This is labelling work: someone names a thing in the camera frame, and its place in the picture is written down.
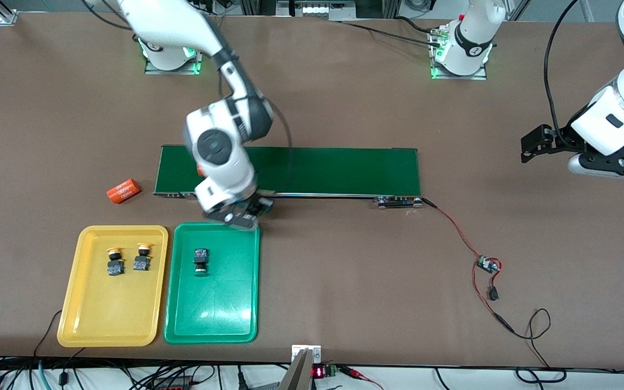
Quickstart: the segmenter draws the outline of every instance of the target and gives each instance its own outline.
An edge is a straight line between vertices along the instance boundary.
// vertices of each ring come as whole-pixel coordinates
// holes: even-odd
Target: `red wire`
[[[468,237],[466,237],[466,234],[464,233],[464,231],[461,230],[461,227],[459,227],[459,224],[457,224],[456,221],[452,217],[450,217],[449,214],[446,213],[446,211],[444,211],[443,209],[439,207],[436,207],[436,208],[439,212],[441,212],[441,214],[444,215],[444,217],[450,220],[451,224],[454,225],[454,228],[456,228],[456,231],[459,233],[459,237],[461,237],[461,241],[463,241],[464,244],[466,244],[466,246],[471,250],[471,252],[473,252],[473,254],[476,255],[476,257],[478,257],[478,259],[480,259],[481,254],[478,252],[478,250],[476,250],[473,247],[473,244],[471,244]],[[473,282],[473,289],[476,291],[476,294],[478,294],[478,298],[480,299],[481,302],[483,302],[483,305],[488,309],[488,311],[494,314],[495,311],[490,307],[488,300],[485,299],[485,296],[483,296],[483,294],[480,292],[480,289],[478,288],[478,284],[476,283],[476,267],[478,266],[478,259],[473,263],[473,269],[471,269],[471,281]],[[497,262],[498,266],[500,267],[500,271],[498,271],[490,279],[490,285],[493,286],[493,284],[495,283],[495,277],[497,277],[500,274],[500,272],[502,272],[502,262],[499,259],[495,259],[494,257],[490,257],[490,260]]]
[[[452,217],[449,217],[449,214],[447,214],[446,211],[444,211],[443,209],[441,209],[439,207],[437,207],[437,209],[438,209],[439,212],[443,213],[444,217],[447,217],[448,220],[451,221],[451,224],[454,225],[454,227],[456,228],[456,231],[459,233],[459,237],[461,237],[461,241],[463,241],[464,244],[466,244],[466,246],[468,246],[469,249],[471,249],[471,252],[473,252],[473,254],[475,254],[476,257],[480,257],[480,253],[478,253],[478,250],[476,250],[473,247],[473,244],[471,244],[469,239],[466,237],[466,234],[464,234],[464,232],[461,230],[461,228],[456,223],[456,221]]]
[[[377,387],[379,387],[379,388],[381,388],[382,390],[384,390],[384,388],[382,387],[382,385],[380,385],[380,384],[379,384],[379,383],[377,383],[377,382],[374,382],[374,380],[371,380],[371,379],[369,379],[368,377],[366,377],[366,376],[364,376],[364,375],[361,377],[361,380],[365,380],[366,382],[374,383],[375,385],[377,385]]]
[[[493,309],[490,308],[490,304],[488,303],[488,300],[485,299],[485,296],[483,296],[483,294],[481,294],[480,289],[478,288],[478,284],[476,284],[476,267],[477,266],[478,266],[478,260],[476,260],[473,263],[473,268],[471,269],[471,279],[473,281],[473,289],[476,291],[476,294],[478,294],[478,298],[480,299],[481,302],[483,302],[483,304],[488,309],[488,311],[494,314],[495,311],[493,311]]]
[[[498,267],[500,267],[500,271],[495,272],[495,275],[493,275],[490,278],[490,285],[491,286],[495,286],[495,278],[500,274],[500,272],[502,272],[502,262],[499,259],[495,259],[495,257],[490,257],[490,260],[497,262]]]

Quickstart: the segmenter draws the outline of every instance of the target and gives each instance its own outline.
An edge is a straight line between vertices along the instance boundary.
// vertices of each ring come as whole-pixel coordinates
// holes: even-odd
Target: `black switch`
[[[620,119],[616,118],[614,114],[608,114],[606,120],[609,121],[610,124],[612,124],[613,126],[616,126],[616,128],[621,128],[624,124],[620,121]]]

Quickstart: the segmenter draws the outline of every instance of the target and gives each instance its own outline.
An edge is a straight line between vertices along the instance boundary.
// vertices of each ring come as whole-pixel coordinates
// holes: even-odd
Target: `yellow tray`
[[[153,244],[148,271],[134,270],[139,242]],[[124,274],[107,274],[107,249],[122,247]],[[62,346],[140,347],[155,338],[168,246],[158,225],[98,225],[79,235],[57,340]]]

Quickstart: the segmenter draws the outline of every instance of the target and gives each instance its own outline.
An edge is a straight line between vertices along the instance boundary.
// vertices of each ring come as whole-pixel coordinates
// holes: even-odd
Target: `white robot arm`
[[[617,29],[624,45],[624,0],[617,10]],[[624,178],[624,69],[560,131],[540,125],[522,138],[523,163],[560,151],[577,153],[568,162],[573,173]]]
[[[211,57],[232,89],[230,96],[188,114],[183,136],[206,175],[196,187],[205,215],[234,227],[255,228],[257,216],[270,209],[272,201],[257,195],[255,170],[242,144],[267,135],[273,122],[269,103],[215,24],[185,0],[117,0],[117,4],[151,50],[152,62],[158,59],[163,68],[179,67],[188,58],[183,48],[197,49]]]
[[[492,39],[505,20],[502,0],[469,0],[463,17],[452,20],[440,30],[447,32],[441,50],[435,56],[444,68],[458,76],[476,73],[488,60]]]

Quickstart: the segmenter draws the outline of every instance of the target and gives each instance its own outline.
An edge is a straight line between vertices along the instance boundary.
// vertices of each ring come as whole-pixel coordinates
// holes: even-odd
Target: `green tray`
[[[165,341],[249,343],[257,336],[259,228],[210,222],[175,229]],[[194,250],[209,250],[208,276],[194,276]]]
[[[374,198],[420,197],[418,151],[381,148],[289,148],[248,146],[258,187],[272,197]],[[163,145],[154,194],[185,197],[203,179],[182,145]]]

